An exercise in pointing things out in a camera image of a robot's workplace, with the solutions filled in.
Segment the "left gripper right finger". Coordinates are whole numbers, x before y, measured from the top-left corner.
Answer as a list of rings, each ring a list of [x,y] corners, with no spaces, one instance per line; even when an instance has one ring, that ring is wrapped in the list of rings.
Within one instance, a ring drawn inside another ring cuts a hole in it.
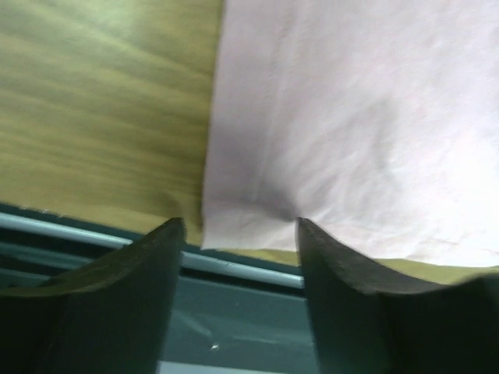
[[[311,220],[296,241],[322,373],[495,373],[498,276],[443,285],[400,273]]]

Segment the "pink t-shirt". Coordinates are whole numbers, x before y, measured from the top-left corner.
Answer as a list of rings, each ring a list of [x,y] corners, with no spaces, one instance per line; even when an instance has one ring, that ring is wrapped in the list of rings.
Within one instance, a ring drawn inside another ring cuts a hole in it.
[[[495,1],[227,1],[205,249],[498,264]]]

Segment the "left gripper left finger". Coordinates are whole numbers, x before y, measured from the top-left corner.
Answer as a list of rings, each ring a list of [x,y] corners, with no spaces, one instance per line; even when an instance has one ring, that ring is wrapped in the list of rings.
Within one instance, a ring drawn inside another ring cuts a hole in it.
[[[181,268],[184,223],[35,288],[1,292],[4,373],[154,373]]]

